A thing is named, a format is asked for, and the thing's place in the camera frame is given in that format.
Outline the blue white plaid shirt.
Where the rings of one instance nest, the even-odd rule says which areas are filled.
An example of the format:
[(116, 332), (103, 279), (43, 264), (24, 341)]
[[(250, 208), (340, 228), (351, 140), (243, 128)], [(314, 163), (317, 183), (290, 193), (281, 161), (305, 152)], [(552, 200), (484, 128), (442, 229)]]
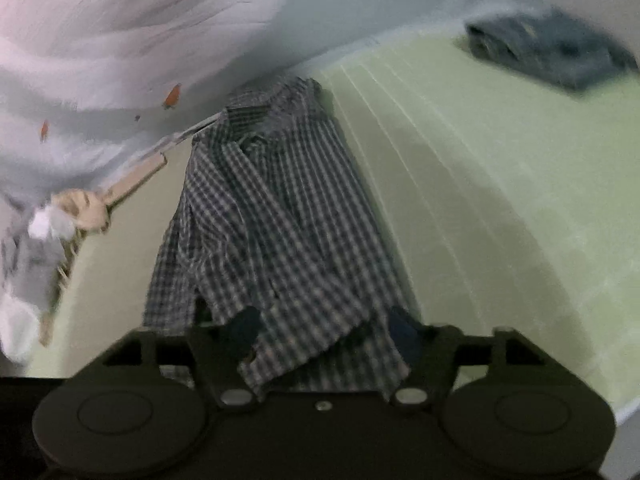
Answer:
[(408, 372), (388, 331), (405, 302), (317, 81), (244, 89), (194, 136), (146, 327), (182, 335), (254, 308), (257, 336), (238, 366), (254, 391), (390, 394)]

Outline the light blue patterned bedsheet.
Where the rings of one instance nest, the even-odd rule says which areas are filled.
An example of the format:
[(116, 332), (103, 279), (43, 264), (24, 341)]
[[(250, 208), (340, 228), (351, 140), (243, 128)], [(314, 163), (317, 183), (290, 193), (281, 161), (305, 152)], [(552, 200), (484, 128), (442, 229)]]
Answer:
[(247, 79), (495, 0), (1, 0), (1, 192), (88, 188)]

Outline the beige crumpled cloth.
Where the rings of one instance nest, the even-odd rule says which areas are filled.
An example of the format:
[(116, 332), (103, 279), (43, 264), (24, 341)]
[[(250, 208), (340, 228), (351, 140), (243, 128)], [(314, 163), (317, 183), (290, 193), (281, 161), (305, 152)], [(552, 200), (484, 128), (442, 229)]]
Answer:
[(55, 304), (70, 284), (74, 260), (86, 236), (90, 233), (104, 233), (111, 225), (111, 212), (141, 185), (149, 181), (157, 171), (167, 164), (164, 154), (156, 153), (134, 166), (126, 176), (120, 178), (103, 192), (90, 192), (74, 188), (53, 195), (51, 205), (73, 225), (69, 240), (62, 241), (64, 259), (58, 265), (58, 291)]

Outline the folded blue denim jeans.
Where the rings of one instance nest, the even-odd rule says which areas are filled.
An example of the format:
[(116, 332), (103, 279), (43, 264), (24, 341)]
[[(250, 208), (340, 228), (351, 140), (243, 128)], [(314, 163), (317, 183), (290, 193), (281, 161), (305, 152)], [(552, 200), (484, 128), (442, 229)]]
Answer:
[(639, 70), (612, 36), (558, 10), (469, 21), (465, 32), (476, 58), (567, 91), (584, 92)]

